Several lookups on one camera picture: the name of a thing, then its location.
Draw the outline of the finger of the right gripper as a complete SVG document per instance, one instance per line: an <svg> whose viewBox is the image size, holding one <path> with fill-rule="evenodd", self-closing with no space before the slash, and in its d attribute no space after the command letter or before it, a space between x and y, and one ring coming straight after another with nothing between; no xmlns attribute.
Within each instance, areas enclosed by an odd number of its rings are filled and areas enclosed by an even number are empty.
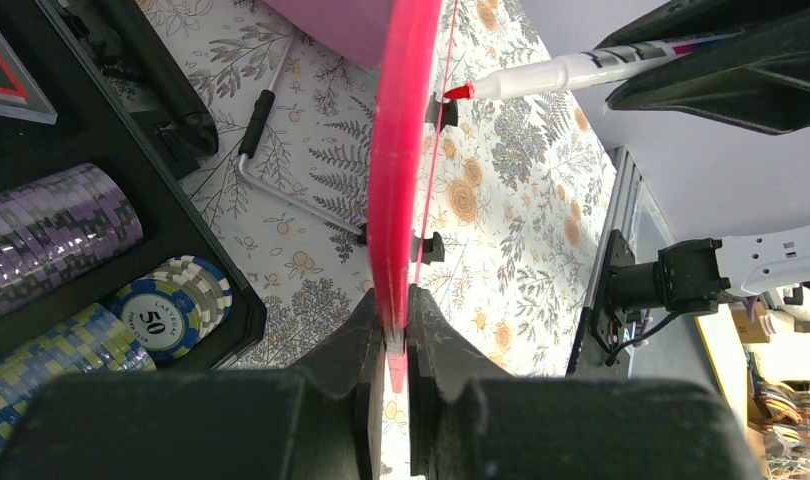
<svg viewBox="0 0 810 480"><path fill-rule="evenodd" d="M809 8L810 0L667 1L610 33L596 47L755 27Z"/></svg>
<svg viewBox="0 0 810 480"><path fill-rule="evenodd" d="M641 73L613 110L677 111L767 134L810 127L810 8Z"/></svg>

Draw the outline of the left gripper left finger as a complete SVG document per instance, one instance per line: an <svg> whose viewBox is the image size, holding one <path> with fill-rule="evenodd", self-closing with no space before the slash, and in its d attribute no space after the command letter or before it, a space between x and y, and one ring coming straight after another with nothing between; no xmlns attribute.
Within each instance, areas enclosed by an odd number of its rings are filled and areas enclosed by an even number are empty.
<svg viewBox="0 0 810 480"><path fill-rule="evenodd" d="M0 450L0 479L376 479L376 298L293 364L68 374Z"/></svg>

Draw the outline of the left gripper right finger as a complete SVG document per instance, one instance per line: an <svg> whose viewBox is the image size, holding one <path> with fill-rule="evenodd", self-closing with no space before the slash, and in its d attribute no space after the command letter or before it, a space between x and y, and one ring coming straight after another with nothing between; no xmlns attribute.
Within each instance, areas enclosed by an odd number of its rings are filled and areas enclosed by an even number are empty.
<svg viewBox="0 0 810 480"><path fill-rule="evenodd" d="M671 379L516 377L411 286L410 467L428 479L759 479L710 390Z"/></svg>

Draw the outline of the red whiteboard marker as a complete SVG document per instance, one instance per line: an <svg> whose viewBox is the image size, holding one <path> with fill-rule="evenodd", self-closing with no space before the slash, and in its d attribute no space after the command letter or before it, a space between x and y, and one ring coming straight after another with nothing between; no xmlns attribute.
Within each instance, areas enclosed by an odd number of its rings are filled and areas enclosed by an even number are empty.
<svg viewBox="0 0 810 480"><path fill-rule="evenodd" d="M652 40L561 55L495 71L446 91L444 97L449 100L505 100L626 81L738 34Z"/></svg>

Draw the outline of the pink framed whiteboard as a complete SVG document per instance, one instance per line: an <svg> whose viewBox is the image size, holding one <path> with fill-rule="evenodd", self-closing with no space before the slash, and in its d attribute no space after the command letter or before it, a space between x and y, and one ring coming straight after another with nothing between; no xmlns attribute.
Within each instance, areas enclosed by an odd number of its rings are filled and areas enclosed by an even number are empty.
<svg viewBox="0 0 810 480"><path fill-rule="evenodd" d="M412 216L429 106L440 1L391 1L373 117L366 237L391 388L408 372L409 265L420 261Z"/></svg>

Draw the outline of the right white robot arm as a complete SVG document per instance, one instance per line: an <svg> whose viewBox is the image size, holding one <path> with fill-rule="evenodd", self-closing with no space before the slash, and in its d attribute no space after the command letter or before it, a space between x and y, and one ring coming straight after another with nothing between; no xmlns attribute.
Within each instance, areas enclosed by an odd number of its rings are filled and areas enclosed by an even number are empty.
<svg viewBox="0 0 810 480"><path fill-rule="evenodd" d="M810 127L810 1L670 1L597 47L626 67L614 110L674 111L765 135ZM777 233L686 240L632 264L613 230L593 307L713 312L810 280L810 225Z"/></svg>

